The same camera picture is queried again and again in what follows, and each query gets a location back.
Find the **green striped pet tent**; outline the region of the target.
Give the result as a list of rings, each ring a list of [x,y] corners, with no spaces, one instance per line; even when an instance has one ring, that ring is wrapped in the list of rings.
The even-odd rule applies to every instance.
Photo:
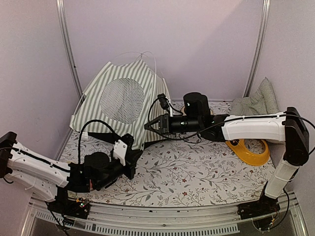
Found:
[[[70,128],[76,132],[105,134],[110,129],[120,136],[134,137],[133,149],[143,149],[145,143],[163,138],[144,125],[163,115],[164,110],[155,102],[159,94],[170,98],[166,80],[151,69],[141,56],[131,63],[115,65],[107,62],[83,92],[84,101],[70,118]]]

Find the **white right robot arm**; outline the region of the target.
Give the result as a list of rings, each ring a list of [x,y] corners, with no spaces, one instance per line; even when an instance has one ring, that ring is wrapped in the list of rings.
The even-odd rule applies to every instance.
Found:
[[[207,96],[191,92],[184,95],[184,110],[181,115],[167,113],[155,119],[147,118],[144,128],[165,139],[170,139],[171,134],[190,133],[213,142],[228,142],[235,147],[241,140],[284,144],[284,156],[267,181],[262,198],[254,204],[254,210],[258,214],[265,214],[273,207],[273,200],[281,194],[298,169],[306,164],[312,153],[309,148],[309,132],[305,126],[307,122],[294,107],[268,115],[213,115]]]

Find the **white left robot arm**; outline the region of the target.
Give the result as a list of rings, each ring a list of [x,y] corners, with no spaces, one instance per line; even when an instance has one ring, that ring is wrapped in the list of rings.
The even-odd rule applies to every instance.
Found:
[[[122,136],[113,144],[109,155],[94,152],[82,163],[61,162],[40,155],[16,140],[8,132],[0,138],[0,176],[20,182],[40,199],[53,202],[62,213],[70,213],[72,200],[61,191],[89,193],[112,185],[120,176],[132,179],[141,150],[132,150],[133,137]]]

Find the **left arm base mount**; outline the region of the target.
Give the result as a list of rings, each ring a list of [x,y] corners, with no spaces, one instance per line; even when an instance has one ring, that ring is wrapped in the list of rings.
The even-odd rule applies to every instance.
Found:
[[[80,219],[87,219],[90,213],[90,201],[87,198],[70,199],[68,191],[58,188],[57,195],[52,202],[48,202],[48,210]]]

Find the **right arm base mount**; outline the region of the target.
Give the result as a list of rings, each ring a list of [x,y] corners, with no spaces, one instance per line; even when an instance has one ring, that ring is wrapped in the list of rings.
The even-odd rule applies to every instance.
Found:
[[[263,216],[280,210],[278,200],[257,200],[248,203],[242,203],[237,206],[237,213],[241,219]]]

